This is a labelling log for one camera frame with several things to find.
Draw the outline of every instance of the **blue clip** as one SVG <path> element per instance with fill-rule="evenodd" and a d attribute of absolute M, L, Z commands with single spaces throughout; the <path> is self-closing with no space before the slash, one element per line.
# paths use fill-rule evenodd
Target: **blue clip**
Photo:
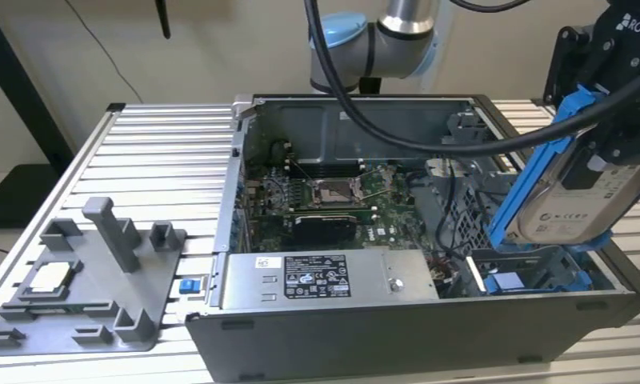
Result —
<path fill-rule="evenodd" d="M 583 108 L 591 104 L 595 104 L 603 97 L 603 94 L 591 92 L 581 85 L 579 85 L 579 90 L 564 98 L 563 103 L 559 106 L 553 122 L 560 122 L 561 120 L 565 120 L 576 115 Z M 503 200 L 499 211 L 496 212 L 493 220 L 488 225 L 488 239 L 495 249 L 501 249 L 509 223 L 512 222 L 512 219 L 515 218 L 516 213 L 519 212 L 524 201 L 528 198 L 531 190 L 540 180 L 552 159 L 555 156 L 564 153 L 572 140 L 573 136 L 567 136 L 565 138 L 560 138 L 539 145 L 533 150 L 533 155 L 531 156 L 528 164 L 525 165 L 525 168 L 523 169 L 516 182 L 512 185 L 509 194 Z M 597 238 L 593 241 L 597 244 L 604 244 L 607 239 L 608 238 L 604 238 L 603 241 L 601 238 Z M 591 250 L 592 246 L 589 247 L 589 245 L 585 244 L 584 249 Z"/>
<path fill-rule="evenodd" d="M 180 281 L 180 294 L 197 294 L 201 292 L 201 281 L 193 278 L 184 278 Z"/>

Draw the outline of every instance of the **metal slotted table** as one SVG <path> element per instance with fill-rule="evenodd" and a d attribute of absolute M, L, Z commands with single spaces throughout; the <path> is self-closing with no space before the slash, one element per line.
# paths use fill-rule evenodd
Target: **metal slotted table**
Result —
<path fill-rule="evenodd" d="M 547 125 L 552 108 L 528 101 L 496 101 L 520 133 Z M 158 343 L 142 353 L 60 354 L 0 358 L 0 382 L 211 382 L 178 316 L 178 279 L 211 271 L 221 188 L 232 137 L 229 105 L 137 105 L 109 111 L 0 266 L 0 305 L 10 299 L 33 260 L 40 231 L 50 218 L 73 218 L 92 229 L 80 208 L 92 196 L 114 200 L 114 214 L 138 229 L 170 220 L 187 229 Z M 640 269 L 640 203 L 619 221 L 615 243 Z M 591 333 L 551 364 L 456 370 L 345 383 L 517 384 L 640 382 L 640 315 L 622 328 Z"/>

